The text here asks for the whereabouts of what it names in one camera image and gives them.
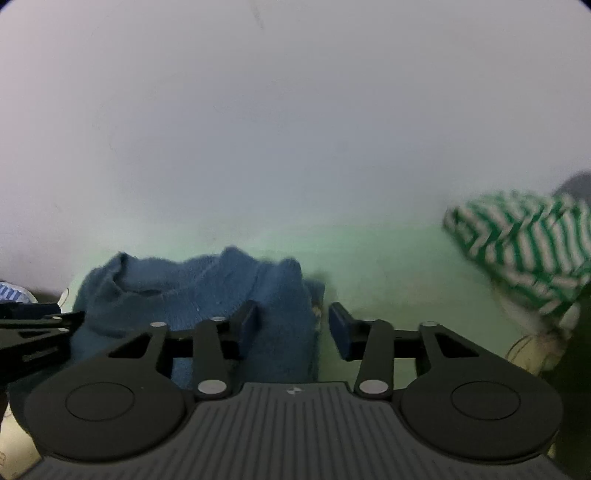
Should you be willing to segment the blue knit sweater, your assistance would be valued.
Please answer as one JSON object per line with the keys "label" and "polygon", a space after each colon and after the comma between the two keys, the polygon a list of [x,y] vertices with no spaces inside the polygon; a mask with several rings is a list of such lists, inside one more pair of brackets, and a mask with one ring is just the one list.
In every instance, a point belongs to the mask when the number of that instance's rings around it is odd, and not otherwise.
{"label": "blue knit sweater", "polygon": [[256,260],[235,247],[184,262],[113,256],[82,281],[73,308],[85,314],[71,339],[77,363],[153,322],[173,331],[228,318],[246,301],[260,327],[238,380],[308,383],[318,377],[318,315],[325,286],[304,278],[294,259]]}

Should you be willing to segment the blue white patterned cloth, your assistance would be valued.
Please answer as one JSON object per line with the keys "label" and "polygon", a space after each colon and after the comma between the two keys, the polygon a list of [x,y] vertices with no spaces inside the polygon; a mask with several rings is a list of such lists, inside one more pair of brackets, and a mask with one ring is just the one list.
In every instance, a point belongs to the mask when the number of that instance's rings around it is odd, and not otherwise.
{"label": "blue white patterned cloth", "polygon": [[8,282],[0,282],[0,301],[23,304],[36,304],[38,300],[27,289]]}

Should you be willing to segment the green white striped garment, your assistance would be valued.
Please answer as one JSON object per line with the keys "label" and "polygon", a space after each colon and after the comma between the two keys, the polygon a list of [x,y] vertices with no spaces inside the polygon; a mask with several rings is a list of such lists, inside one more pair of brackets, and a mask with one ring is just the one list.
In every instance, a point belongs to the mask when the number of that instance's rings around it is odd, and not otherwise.
{"label": "green white striped garment", "polygon": [[590,288],[590,205],[568,194],[484,194],[449,208],[446,231],[513,298],[572,332]]}

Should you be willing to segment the dark green garment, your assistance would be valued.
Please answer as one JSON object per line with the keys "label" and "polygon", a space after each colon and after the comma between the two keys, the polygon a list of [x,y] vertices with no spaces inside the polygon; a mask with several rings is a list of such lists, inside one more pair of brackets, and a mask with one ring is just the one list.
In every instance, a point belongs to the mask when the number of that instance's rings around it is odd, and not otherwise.
{"label": "dark green garment", "polygon": [[566,351],[543,378],[559,393],[563,418],[555,439],[555,462],[574,479],[590,478],[590,298]]}

